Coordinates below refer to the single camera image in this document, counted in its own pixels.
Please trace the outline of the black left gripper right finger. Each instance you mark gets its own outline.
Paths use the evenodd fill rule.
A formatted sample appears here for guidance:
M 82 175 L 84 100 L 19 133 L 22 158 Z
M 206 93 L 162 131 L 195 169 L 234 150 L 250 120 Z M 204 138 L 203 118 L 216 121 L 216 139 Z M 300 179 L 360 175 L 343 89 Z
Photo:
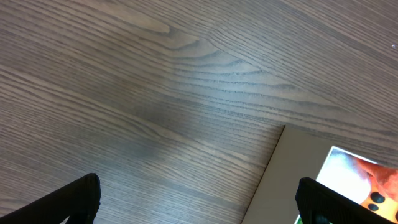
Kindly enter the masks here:
M 295 200 L 303 223 L 394 224 L 309 177 L 300 179 Z

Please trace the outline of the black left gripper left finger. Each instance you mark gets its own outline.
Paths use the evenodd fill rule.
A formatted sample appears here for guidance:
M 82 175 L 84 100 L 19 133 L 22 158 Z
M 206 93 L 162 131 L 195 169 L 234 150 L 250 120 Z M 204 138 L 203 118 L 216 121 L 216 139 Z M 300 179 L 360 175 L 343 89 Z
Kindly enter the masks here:
M 100 199 L 99 177 L 90 173 L 1 217 L 1 224 L 93 224 Z

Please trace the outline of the white plush duck toy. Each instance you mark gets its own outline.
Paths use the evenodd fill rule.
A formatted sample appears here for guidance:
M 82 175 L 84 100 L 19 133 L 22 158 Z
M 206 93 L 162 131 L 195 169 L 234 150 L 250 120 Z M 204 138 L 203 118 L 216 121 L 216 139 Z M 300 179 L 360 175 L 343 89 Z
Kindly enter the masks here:
M 397 201 L 397 169 L 335 146 L 317 176 L 317 182 L 358 204 L 368 198 L 372 181 L 375 181 L 376 188 L 383 197 Z

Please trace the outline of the orange dog figurine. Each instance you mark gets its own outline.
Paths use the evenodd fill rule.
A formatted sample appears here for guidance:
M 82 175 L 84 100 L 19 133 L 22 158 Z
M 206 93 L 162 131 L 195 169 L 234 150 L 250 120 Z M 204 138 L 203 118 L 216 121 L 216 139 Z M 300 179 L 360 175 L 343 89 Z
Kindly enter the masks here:
M 389 197 L 382 196 L 375 183 L 371 184 L 371 191 L 361 206 L 378 214 L 379 216 L 397 223 L 397 202 Z

